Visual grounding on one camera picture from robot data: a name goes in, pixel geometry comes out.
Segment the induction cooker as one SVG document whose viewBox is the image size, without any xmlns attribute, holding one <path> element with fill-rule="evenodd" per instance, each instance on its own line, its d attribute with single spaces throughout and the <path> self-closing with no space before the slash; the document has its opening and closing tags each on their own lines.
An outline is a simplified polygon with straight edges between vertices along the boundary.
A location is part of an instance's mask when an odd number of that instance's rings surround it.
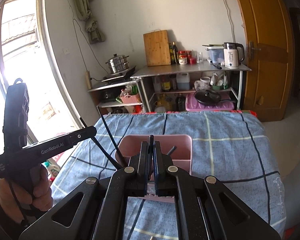
<svg viewBox="0 0 300 240">
<path fill-rule="evenodd" d="M 113 83 L 116 80 L 126 80 L 134 74 L 135 69 L 136 69 L 136 66 L 130 67 L 129 69 L 123 70 L 118 73 L 109 74 L 109 75 L 105 76 L 103 78 L 103 80 L 101 80 L 101 81 L 106 82 L 106 83 Z"/>
</svg>

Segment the dark sauce bottle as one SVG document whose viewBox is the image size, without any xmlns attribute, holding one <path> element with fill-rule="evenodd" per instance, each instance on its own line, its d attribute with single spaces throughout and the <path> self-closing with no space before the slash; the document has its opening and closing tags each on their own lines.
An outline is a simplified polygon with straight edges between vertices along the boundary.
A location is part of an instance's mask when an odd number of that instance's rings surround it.
<svg viewBox="0 0 300 240">
<path fill-rule="evenodd" d="M 172 50 L 173 50 L 173 56 L 174 56 L 174 60 L 175 63 L 178 64 L 179 63 L 179 59 L 178 59 L 178 48 L 175 44 L 175 42 L 172 42 Z"/>
</svg>

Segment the yellow cooking oil bottle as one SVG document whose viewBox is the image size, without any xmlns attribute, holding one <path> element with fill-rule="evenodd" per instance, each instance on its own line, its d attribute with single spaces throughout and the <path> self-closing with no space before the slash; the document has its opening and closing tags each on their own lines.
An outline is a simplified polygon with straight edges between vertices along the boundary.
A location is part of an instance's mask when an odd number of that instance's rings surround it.
<svg viewBox="0 0 300 240">
<path fill-rule="evenodd" d="M 171 112 L 173 110 L 172 98 L 170 98 L 166 93 L 157 94 L 157 101 L 155 102 L 157 107 L 164 107 L 166 112 Z"/>
</svg>

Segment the brown wooden door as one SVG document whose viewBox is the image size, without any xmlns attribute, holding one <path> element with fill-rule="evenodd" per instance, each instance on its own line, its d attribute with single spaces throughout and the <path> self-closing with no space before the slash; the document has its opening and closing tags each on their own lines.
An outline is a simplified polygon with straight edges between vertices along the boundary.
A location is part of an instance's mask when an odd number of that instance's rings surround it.
<svg viewBox="0 0 300 240">
<path fill-rule="evenodd" d="M 283 0 L 238 0 L 247 42 L 243 107 L 260 121 L 284 118 L 294 74 L 294 37 Z"/>
</svg>

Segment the pink storage bin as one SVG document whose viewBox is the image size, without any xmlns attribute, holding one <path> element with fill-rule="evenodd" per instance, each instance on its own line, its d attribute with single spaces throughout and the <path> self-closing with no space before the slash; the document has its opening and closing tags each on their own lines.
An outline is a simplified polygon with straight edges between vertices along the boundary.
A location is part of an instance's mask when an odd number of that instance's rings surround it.
<svg viewBox="0 0 300 240">
<path fill-rule="evenodd" d="M 214 105 L 204 105 L 194 97 L 194 93 L 190 93 L 186 96 L 185 108 L 188 112 L 232 111 L 235 109 L 236 103 L 236 101 L 222 101 Z"/>
</svg>

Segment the blue checked tablecloth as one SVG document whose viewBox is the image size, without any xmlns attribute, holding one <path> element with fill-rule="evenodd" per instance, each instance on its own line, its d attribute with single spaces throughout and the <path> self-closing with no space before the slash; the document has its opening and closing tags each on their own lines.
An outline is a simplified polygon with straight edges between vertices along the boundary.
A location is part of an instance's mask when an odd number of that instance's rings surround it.
<svg viewBox="0 0 300 240">
<path fill-rule="evenodd" d="M 123 135 L 189 135 L 192 140 L 191 172 L 215 176 L 279 234 L 286 223 L 285 189 L 277 159 L 259 120 L 248 113 L 184 112 L 120 114 Z M 102 120 L 113 143 L 116 141 Z M 83 141 L 63 165 L 51 185 L 55 202 L 61 201 L 89 176 L 111 176 L 91 163 L 91 140 Z"/>
</svg>

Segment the clear drinking glass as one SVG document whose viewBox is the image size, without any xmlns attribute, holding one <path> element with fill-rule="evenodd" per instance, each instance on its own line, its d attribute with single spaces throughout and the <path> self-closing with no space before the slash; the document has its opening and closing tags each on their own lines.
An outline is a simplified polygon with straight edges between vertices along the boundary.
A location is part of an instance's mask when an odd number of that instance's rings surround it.
<svg viewBox="0 0 300 240">
<path fill-rule="evenodd" d="M 203 63 L 203 53 L 201 51 L 196 52 L 196 62 Z"/>
</svg>

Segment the clear plastic food container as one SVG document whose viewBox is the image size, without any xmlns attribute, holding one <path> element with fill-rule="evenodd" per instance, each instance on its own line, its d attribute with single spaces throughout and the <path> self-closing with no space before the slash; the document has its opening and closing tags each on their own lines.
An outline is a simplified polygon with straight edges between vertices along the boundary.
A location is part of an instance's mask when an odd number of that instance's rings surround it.
<svg viewBox="0 0 300 240">
<path fill-rule="evenodd" d="M 224 47 L 222 44 L 209 44 L 203 45 L 207 53 L 209 54 L 209 59 L 213 64 L 219 64 L 224 62 Z"/>
</svg>

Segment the red lidded jar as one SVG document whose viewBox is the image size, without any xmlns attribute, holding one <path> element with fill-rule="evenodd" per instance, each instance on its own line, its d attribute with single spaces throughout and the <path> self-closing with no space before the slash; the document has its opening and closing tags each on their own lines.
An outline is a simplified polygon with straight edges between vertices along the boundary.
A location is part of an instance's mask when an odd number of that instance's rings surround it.
<svg viewBox="0 0 300 240">
<path fill-rule="evenodd" d="M 182 50 L 178 52 L 178 62 L 180 65 L 186 65 L 187 59 L 188 59 L 187 51 Z"/>
</svg>

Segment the hanging grey green cloth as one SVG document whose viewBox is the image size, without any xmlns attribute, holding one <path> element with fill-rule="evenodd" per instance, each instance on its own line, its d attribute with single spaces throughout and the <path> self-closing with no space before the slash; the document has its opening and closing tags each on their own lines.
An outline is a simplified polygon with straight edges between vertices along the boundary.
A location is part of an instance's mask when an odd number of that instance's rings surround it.
<svg viewBox="0 0 300 240">
<path fill-rule="evenodd" d="M 85 31 L 88 33 L 89 43 L 101 43 L 106 40 L 106 37 L 102 31 L 98 29 L 97 19 L 91 12 L 90 4 L 88 0 L 74 0 L 76 14 L 79 20 L 85 22 Z"/>
</svg>

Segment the stainless steel steamer pot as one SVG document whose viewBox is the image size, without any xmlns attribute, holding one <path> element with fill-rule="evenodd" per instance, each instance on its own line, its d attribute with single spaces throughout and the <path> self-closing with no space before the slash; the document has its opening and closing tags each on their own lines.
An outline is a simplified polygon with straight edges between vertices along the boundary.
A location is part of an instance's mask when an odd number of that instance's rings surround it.
<svg viewBox="0 0 300 240">
<path fill-rule="evenodd" d="M 128 56 L 114 54 L 106 64 L 108 65 L 111 74 L 119 73 L 129 68 Z"/>
</svg>

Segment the black chopstick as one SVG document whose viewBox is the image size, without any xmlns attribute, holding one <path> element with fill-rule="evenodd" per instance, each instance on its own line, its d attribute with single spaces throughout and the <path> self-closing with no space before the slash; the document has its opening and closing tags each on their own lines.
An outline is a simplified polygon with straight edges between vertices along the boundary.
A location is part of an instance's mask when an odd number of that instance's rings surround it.
<svg viewBox="0 0 300 240">
<path fill-rule="evenodd" d="M 125 116 L 121 115 L 105 115 L 105 121 L 107 122 L 108 128 L 110 129 L 114 140 L 117 144 L 119 144 L 119 140 L 123 135 L 122 125 L 120 122 L 125 119 Z M 102 120 L 98 120 L 96 123 L 97 135 L 96 139 L 100 142 L 100 144 L 104 147 L 109 155 L 111 155 L 114 159 L 115 147 L 109 137 L 108 132 L 106 131 Z M 103 155 L 102 151 L 91 142 L 91 163 L 98 165 L 98 169 L 102 169 L 105 167 L 103 173 L 108 174 L 115 171 L 115 167 L 110 163 L 110 161 Z"/>
<path fill-rule="evenodd" d="M 167 153 L 167 155 L 171 155 L 175 150 L 177 149 L 177 146 L 173 146 Z"/>
<path fill-rule="evenodd" d="M 106 158 L 110 161 L 110 163 L 117 169 L 121 169 L 122 166 L 115 160 L 113 159 L 103 148 L 103 146 L 99 143 L 99 141 L 95 138 L 95 136 L 91 137 L 91 140 L 96 144 L 96 146 L 102 151 L 102 153 L 106 156 Z"/>
</svg>

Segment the pink utensil holder box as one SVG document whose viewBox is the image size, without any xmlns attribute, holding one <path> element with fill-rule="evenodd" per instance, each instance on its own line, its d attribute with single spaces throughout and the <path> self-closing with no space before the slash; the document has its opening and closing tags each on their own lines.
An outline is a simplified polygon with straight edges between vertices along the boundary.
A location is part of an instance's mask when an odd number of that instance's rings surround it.
<svg viewBox="0 0 300 240">
<path fill-rule="evenodd" d="M 149 135 L 127 135 L 119 143 L 119 150 L 126 162 L 141 150 L 141 143 L 149 141 Z M 192 165 L 192 138 L 185 134 L 173 135 L 155 135 L 154 141 L 160 142 L 161 152 L 168 154 L 170 150 L 175 147 L 176 149 L 171 153 L 173 165 L 182 168 L 188 173 L 191 172 Z M 148 183 L 147 195 L 143 197 L 145 200 L 152 200 L 157 202 L 173 203 L 173 197 L 158 197 L 155 195 L 154 183 Z"/>
</svg>

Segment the low metal side shelf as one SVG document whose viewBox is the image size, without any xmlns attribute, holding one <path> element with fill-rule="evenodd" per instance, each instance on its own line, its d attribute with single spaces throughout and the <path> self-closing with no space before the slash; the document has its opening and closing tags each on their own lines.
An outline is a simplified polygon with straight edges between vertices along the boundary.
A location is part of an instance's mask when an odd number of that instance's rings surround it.
<svg viewBox="0 0 300 240">
<path fill-rule="evenodd" d="M 136 91 L 140 95 L 141 103 L 135 105 L 124 104 L 120 99 L 122 90 L 134 87 L 136 87 Z M 146 113 L 148 111 L 141 81 L 139 80 L 122 80 L 112 84 L 98 82 L 92 89 L 88 90 L 88 93 L 99 114 L 110 114 L 119 109 L 120 113 Z"/>
</svg>

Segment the pink plastic basket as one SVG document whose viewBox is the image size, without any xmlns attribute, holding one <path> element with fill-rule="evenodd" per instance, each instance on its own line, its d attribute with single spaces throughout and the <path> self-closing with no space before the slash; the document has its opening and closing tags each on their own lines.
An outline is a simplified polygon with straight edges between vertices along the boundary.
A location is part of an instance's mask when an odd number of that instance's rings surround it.
<svg viewBox="0 0 300 240">
<path fill-rule="evenodd" d="M 141 103 L 141 98 L 139 93 L 136 94 L 130 94 L 124 90 L 122 90 L 120 94 L 120 99 L 124 104 L 138 104 Z"/>
</svg>

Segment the wooden cutting board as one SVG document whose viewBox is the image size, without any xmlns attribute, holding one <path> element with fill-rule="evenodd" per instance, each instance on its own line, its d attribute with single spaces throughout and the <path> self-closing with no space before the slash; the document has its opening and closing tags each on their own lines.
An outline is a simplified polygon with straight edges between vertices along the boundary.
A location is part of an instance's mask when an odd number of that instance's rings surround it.
<svg viewBox="0 0 300 240">
<path fill-rule="evenodd" d="M 153 31 L 143 35 L 148 67 L 171 64 L 167 30 Z"/>
</svg>

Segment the white plastic jug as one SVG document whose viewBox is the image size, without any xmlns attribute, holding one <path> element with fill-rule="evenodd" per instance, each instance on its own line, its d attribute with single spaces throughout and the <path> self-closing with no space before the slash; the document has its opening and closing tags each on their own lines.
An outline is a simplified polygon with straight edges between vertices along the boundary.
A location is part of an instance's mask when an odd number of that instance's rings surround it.
<svg viewBox="0 0 300 240">
<path fill-rule="evenodd" d="M 176 75 L 177 87 L 179 90 L 190 90 L 189 73 L 178 73 Z"/>
</svg>

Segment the black frying pan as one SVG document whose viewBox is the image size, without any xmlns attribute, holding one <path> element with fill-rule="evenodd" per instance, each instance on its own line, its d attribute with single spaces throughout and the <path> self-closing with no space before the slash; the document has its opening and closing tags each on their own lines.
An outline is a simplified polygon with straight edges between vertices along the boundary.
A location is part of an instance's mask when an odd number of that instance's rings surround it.
<svg viewBox="0 0 300 240">
<path fill-rule="evenodd" d="M 194 94 L 194 98 L 202 105 L 205 106 L 214 106 L 218 103 L 224 102 L 235 102 L 231 99 L 222 99 L 221 95 L 217 92 L 214 92 L 210 89 L 203 89 L 196 91 Z"/>
</svg>

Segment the white electric kettle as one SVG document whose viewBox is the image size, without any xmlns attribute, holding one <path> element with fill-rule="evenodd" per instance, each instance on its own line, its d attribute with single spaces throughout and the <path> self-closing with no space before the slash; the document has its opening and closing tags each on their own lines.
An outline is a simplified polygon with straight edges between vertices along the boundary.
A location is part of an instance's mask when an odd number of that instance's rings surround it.
<svg viewBox="0 0 300 240">
<path fill-rule="evenodd" d="M 244 47 L 240 43 L 224 42 L 224 64 L 227 68 L 236 69 L 244 61 Z"/>
</svg>

